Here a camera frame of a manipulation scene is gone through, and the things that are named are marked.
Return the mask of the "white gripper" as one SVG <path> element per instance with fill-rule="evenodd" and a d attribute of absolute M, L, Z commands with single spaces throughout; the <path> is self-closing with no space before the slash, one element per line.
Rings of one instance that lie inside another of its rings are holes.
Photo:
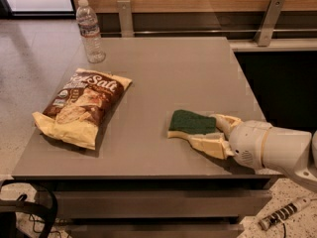
<path fill-rule="evenodd" d="M 210 157 L 220 160 L 234 157 L 241 166 L 262 169 L 264 142 L 272 125 L 255 120 L 242 123 L 238 117 L 223 114 L 212 114 L 212 117 L 216 119 L 216 128 L 224 134 L 191 135 L 190 145 Z"/>

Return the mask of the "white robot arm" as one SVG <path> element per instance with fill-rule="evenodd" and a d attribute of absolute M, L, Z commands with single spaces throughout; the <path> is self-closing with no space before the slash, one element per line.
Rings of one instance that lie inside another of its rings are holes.
<path fill-rule="evenodd" d="M 301 186 L 317 191 L 316 135 L 310 132 L 274 127 L 263 121 L 241 121 L 216 114 L 189 119 L 189 139 L 200 151 L 214 156 L 211 142 L 216 129 L 226 137 L 221 145 L 224 159 L 233 157 L 253 170 L 279 172 Z"/>

